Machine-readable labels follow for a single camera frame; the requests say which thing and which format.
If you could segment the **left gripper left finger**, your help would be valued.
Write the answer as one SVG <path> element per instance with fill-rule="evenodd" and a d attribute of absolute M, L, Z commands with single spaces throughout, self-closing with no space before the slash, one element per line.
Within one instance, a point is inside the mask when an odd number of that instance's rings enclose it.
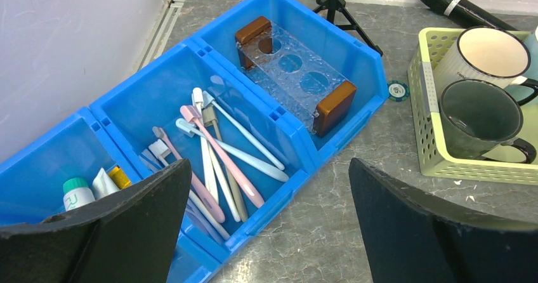
<path fill-rule="evenodd" d="M 165 282 L 191 184 L 188 160 L 72 211 L 1 229 L 2 282 Z"/>

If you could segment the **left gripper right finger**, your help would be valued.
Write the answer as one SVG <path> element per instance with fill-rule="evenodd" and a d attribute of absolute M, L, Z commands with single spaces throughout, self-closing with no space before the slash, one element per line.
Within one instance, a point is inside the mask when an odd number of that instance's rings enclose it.
<path fill-rule="evenodd" d="M 351 192 L 374 282 L 536 282 L 537 225 L 483 213 L 359 158 Z"/>

